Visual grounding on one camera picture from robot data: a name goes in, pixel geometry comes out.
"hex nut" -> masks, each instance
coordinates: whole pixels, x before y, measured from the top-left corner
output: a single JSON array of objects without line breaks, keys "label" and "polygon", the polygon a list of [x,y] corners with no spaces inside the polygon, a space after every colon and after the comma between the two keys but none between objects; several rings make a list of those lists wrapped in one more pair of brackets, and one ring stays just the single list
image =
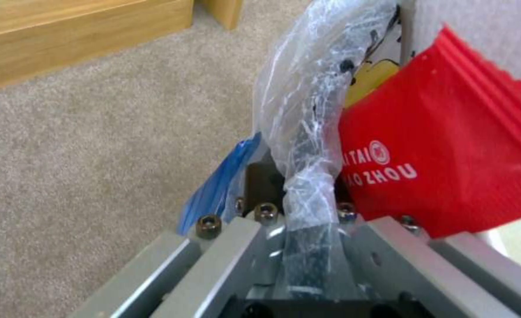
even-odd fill
[{"label": "hex nut", "polygon": [[243,197],[235,199],[235,212],[237,212],[238,216],[243,216],[245,213],[245,199]]},{"label": "hex nut", "polygon": [[422,227],[415,221],[412,216],[403,215],[400,217],[400,225],[402,225],[406,230],[412,232],[414,235],[418,236],[422,230]]},{"label": "hex nut", "polygon": [[196,222],[196,235],[203,239],[214,239],[222,232],[222,220],[217,215],[205,215]]},{"label": "hex nut", "polygon": [[255,221],[264,226],[271,226],[276,224],[278,220],[278,208],[272,203],[261,203],[255,207],[254,210]]},{"label": "hex nut", "polygon": [[339,223],[354,222],[357,219],[357,210],[353,203],[339,202],[337,204],[337,217],[339,217]]}]

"wrapped cable bundle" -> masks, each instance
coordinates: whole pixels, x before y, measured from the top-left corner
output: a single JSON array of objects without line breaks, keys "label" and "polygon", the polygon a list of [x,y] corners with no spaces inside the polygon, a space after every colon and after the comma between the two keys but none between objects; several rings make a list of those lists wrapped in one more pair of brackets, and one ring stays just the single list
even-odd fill
[{"label": "wrapped cable bundle", "polygon": [[353,72],[395,16],[395,0],[315,0],[255,84],[254,131],[286,180],[283,265],[293,298],[358,298],[337,231],[337,126]]}]

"wooden board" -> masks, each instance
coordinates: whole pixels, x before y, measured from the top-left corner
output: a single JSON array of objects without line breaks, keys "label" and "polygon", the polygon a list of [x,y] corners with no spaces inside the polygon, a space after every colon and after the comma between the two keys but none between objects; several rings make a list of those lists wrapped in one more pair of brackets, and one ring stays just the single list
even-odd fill
[{"label": "wooden board", "polygon": [[200,0],[200,2],[227,30],[237,27],[243,0]]},{"label": "wooden board", "polygon": [[193,0],[0,0],[0,86],[192,24]]}]

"metal frame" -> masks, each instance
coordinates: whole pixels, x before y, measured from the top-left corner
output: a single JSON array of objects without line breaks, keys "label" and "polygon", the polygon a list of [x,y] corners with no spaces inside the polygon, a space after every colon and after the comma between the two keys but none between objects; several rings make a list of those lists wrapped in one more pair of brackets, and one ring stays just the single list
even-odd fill
[{"label": "metal frame", "polygon": [[353,276],[384,299],[409,292],[436,317],[517,317],[390,217],[361,226],[344,248]]},{"label": "metal frame", "polygon": [[188,238],[164,232],[70,318],[149,316],[200,258],[200,247]]},{"label": "metal frame", "polygon": [[235,218],[151,317],[217,317],[231,297],[244,298],[266,264],[265,235],[259,223]]},{"label": "metal frame", "polygon": [[464,274],[521,315],[521,266],[470,233],[434,240],[430,246]]}]

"red plastic bag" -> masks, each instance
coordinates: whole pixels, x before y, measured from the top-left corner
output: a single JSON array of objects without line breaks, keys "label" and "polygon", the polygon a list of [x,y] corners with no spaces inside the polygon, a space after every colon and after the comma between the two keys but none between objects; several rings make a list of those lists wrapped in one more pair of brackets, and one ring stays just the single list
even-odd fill
[{"label": "red plastic bag", "polygon": [[521,218],[521,82],[447,28],[339,131],[365,219],[411,215],[440,237]]}]

